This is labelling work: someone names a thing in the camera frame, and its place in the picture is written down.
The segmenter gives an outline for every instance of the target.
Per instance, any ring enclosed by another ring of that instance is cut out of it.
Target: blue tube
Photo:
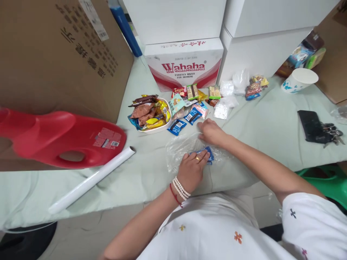
[[[124,15],[123,9],[120,6],[110,7],[113,17],[115,18],[120,30],[122,31],[126,41],[128,42],[130,49],[133,51],[135,57],[142,55],[141,49],[137,44],[135,36],[131,31],[130,25]]]

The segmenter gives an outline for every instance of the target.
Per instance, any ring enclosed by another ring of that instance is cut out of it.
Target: wahaha logo
[[[197,70],[205,70],[205,65],[203,64],[195,64],[193,62],[192,65],[182,65],[182,63],[179,66],[175,66],[174,63],[165,63],[162,64],[164,69],[166,70],[166,73],[174,73],[174,72],[187,72],[187,71],[197,71]]]

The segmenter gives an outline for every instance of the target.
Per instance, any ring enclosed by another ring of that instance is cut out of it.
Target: white cardboard box
[[[124,0],[141,42],[218,38],[226,0]]]
[[[227,0],[223,24],[232,37],[317,26],[339,0]]]
[[[231,80],[235,72],[245,68],[250,71],[251,76],[260,74],[272,77],[312,29],[309,27],[233,38],[222,26],[220,39],[224,54],[217,84]]]
[[[222,61],[219,38],[146,45],[145,59],[160,91],[197,84],[213,86]]]

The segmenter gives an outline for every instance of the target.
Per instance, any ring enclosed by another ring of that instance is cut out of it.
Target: person
[[[274,192],[283,207],[283,245],[259,230],[253,199],[243,190],[184,200],[202,181],[209,158],[204,150],[183,156],[177,175],[182,189],[173,181],[131,219],[102,259],[347,259],[347,217],[335,204],[281,163],[226,134],[211,119],[198,126],[200,139],[227,150]]]

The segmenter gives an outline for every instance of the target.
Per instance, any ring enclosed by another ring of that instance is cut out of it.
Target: shirt sleeve
[[[347,259],[347,217],[317,195],[294,193],[283,201],[283,246],[297,259]]]

